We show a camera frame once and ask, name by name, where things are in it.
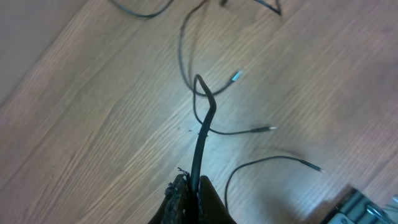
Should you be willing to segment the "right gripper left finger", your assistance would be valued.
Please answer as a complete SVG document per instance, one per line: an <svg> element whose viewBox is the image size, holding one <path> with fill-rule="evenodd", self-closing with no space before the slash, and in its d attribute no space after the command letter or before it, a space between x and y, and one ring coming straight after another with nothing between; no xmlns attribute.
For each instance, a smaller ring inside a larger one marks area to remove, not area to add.
<svg viewBox="0 0 398 224"><path fill-rule="evenodd" d="M164 199L148 224L183 224L186 223L186 205L190 174L178 168L180 174L168 184Z"/></svg>

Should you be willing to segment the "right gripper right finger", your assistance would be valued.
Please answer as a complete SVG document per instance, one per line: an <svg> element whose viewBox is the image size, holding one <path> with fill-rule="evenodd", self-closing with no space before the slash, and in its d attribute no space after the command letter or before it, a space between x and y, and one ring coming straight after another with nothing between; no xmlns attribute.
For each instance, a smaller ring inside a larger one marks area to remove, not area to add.
<svg viewBox="0 0 398 224"><path fill-rule="evenodd" d="M207 224L236 224L227 212L210 179L200 177L199 199L203 212L203 221Z"/></svg>

